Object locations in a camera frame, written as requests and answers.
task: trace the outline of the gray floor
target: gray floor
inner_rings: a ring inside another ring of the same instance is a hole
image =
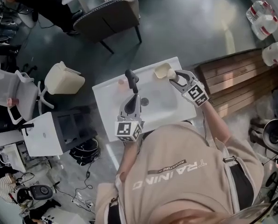
[[[87,0],[95,7],[102,0]],[[54,95],[50,99],[58,109],[67,109],[79,105],[90,105],[91,118],[88,121],[98,132],[101,146],[100,158],[90,167],[91,176],[87,184],[92,190],[78,190],[77,197],[95,202],[97,186],[101,182],[112,182],[123,153],[120,142],[109,143],[98,109],[94,100],[92,86],[118,76],[126,69],[138,69],[162,60],[178,56],[183,68],[189,69],[195,64],[212,60],[228,54],[264,46],[251,31],[245,13],[251,5],[249,0],[139,0],[140,31],[143,43],[138,44],[135,30],[129,30],[106,39],[115,51],[111,55],[99,44],[85,41],[81,36],[69,37],[57,27],[40,29],[39,25],[31,31],[18,55],[18,64],[36,65],[34,73],[37,80],[44,79],[52,65],[59,61],[79,72],[86,82],[73,96]],[[72,11],[79,4],[70,4]],[[50,23],[40,18],[42,26]],[[26,39],[29,30],[21,29],[21,41]],[[225,120],[232,131],[239,130],[235,136],[242,140],[248,138],[249,120],[258,113],[263,118],[272,118],[270,97],[248,106]],[[192,120],[200,133],[204,134],[202,113]],[[212,142],[207,129],[207,140]],[[88,166],[79,166],[68,153],[55,158],[48,177],[52,182],[61,181],[59,188],[70,195],[75,188],[83,188]],[[57,193],[55,198],[62,208],[76,212],[85,220],[94,215],[71,202],[71,197]]]

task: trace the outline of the black faucet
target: black faucet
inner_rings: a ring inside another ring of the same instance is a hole
[[[124,74],[128,79],[129,88],[133,89],[134,94],[137,94],[139,91],[136,83],[139,81],[139,77],[130,69],[126,70]]]

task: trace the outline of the sink basin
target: sink basin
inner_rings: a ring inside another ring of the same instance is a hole
[[[139,77],[137,87],[142,104],[141,118],[145,121],[143,133],[162,125],[196,117],[194,105],[181,97],[168,78],[158,79],[154,74],[154,69],[163,63],[169,63],[174,70],[181,70],[178,58],[174,57],[133,71]],[[110,142],[116,141],[118,138],[115,137],[114,124],[120,105],[133,94],[133,91],[129,89],[125,75],[98,84],[92,89],[107,137]]]

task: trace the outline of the office chair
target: office chair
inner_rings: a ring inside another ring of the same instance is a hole
[[[93,43],[100,42],[114,54],[103,40],[121,31],[135,28],[142,43],[138,25],[138,0],[110,0],[79,18],[73,28]]]

